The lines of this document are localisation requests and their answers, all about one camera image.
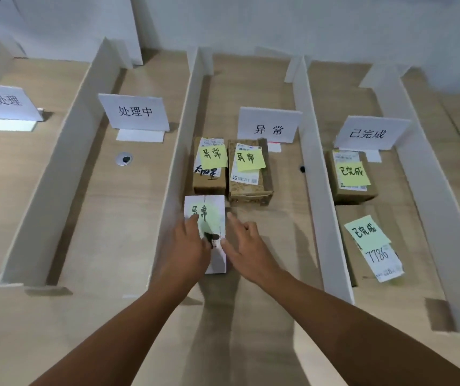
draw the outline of right hand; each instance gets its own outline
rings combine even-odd
[[[282,269],[260,237],[255,222],[242,223],[232,213],[228,213],[227,216],[237,235],[239,251],[236,251],[226,239],[222,239],[223,251],[242,276],[264,288]]]

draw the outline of left hand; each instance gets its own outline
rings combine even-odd
[[[187,220],[183,217],[178,220],[173,231],[171,253],[160,273],[160,277],[188,290],[201,279],[210,264],[212,247],[206,238],[200,238],[198,218],[199,215],[195,214]]]

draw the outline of hand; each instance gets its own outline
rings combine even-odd
[[[242,276],[264,289],[265,285],[274,281],[282,268],[260,237],[255,222],[242,223],[232,213],[227,216],[237,235],[239,252],[225,239],[221,240],[223,251]]]
[[[200,238],[197,221],[199,215],[178,220],[173,231],[173,246],[162,267],[160,278],[175,282],[189,290],[201,279],[210,264],[212,246]]]

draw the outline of human arm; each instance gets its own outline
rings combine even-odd
[[[291,314],[349,385],[460,384],[460,369],[424,344],[284,271],[256,223],[228,220],[239,247],[222,247],[233,266]]]
[[[203,276],[211,245],[198,215],[178,221],[172,251],[148,291],[94,332],[31,386],[129,386],[173,310]]]

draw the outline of white wall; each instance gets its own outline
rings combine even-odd
[[[28,58],[87,61],[104,37],[126,45],[135,65],[142,65],[130,0],[14,0],[26,27],[0,21]]]
[[[460,86],[460,0],[133,0],[141,43],[253,54],[255,46],[320,61],[422,66]]]

